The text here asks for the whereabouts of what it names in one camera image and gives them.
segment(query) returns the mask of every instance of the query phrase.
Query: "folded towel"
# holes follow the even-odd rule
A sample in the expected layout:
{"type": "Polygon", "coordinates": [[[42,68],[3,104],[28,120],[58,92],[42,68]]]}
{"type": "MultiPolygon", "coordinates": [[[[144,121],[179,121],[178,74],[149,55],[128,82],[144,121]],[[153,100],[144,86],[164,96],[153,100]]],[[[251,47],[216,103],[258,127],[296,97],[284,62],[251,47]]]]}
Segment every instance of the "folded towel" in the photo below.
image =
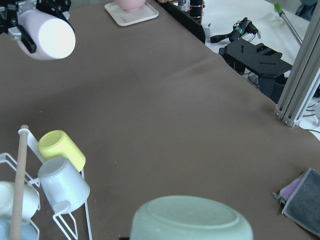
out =
{"type": "Polygon", "coordinates": [[[282,214],[320,237],[320,174],[309,168],[276,196],[285,203],[282,214]]]}

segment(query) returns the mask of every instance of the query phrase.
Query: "pink bowl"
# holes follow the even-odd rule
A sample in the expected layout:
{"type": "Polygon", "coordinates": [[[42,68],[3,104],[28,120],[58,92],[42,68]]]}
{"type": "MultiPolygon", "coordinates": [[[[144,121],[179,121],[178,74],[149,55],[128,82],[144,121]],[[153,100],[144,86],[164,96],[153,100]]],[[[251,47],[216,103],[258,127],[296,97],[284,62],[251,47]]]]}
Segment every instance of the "pink bowl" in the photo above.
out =
{"type": "Polygon", "coordinates": [[[146,0],[114,0],[114,2],[123,10],[132,12],[141,8],[146,0]]]}

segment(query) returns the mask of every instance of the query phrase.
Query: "yellow cup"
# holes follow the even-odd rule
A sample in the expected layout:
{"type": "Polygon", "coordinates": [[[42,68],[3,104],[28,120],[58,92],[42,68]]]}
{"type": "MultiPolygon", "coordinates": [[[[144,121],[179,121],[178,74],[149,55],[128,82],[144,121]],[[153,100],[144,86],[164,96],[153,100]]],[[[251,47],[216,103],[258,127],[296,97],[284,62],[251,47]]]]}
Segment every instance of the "yellow cup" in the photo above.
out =
{"type": "Polygon", "coordinates": [[[40,139],[38,148],[45,162],[56,157],[65,157],[78,172],[85,166],[85,155],[62,130],[48,132],[40,139]]]}

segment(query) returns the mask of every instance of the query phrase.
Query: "light green bowl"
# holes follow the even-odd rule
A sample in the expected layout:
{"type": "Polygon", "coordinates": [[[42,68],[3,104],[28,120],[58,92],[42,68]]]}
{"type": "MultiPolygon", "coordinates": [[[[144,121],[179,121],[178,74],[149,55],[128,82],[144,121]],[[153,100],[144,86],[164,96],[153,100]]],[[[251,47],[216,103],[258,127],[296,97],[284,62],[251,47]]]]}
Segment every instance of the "light green bowl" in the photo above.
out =
{"type": "Polygon", "coordinates": [[[248,221],[227,205],[194,196],[165,196],[134,215],[130,240],[253,240],[248,221]]]}

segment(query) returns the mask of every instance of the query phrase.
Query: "white tray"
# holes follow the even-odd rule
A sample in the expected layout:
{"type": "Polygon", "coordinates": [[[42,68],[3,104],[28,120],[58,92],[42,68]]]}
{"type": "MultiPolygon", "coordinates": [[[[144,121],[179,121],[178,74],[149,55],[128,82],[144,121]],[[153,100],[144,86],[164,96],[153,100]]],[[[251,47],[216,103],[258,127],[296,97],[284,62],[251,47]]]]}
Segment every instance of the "white tray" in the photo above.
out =
{"type": "Polygon", "coordinates": [[[121,27],[154,19],[159,15],[159,12],[147,2],[135,11],[123,10],[115,2],[104,5],[104,8],[121,27]]]}

